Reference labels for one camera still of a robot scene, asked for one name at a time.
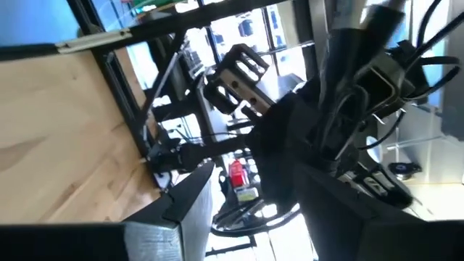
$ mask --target wooden table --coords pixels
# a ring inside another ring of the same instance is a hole
[[[0,79],[0,223],[117,221],[159,197],[90,52],[0,63]]]

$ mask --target wooden surface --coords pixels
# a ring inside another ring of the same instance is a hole
[[[0,223],[121,220],[159,196],[89,52],[0,63],[0,79]]]

